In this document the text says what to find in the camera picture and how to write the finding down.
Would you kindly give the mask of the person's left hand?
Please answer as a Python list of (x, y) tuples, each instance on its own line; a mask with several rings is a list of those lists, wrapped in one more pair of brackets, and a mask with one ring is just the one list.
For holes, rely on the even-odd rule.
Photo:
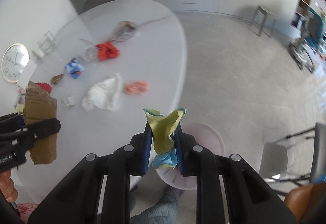
[(0, 175), (1, 193), (7, 202), (15, 202), (18, 198), (18, 192), (15, 189), (14, 182), (11, 179), (11, 170), (2, 172)]

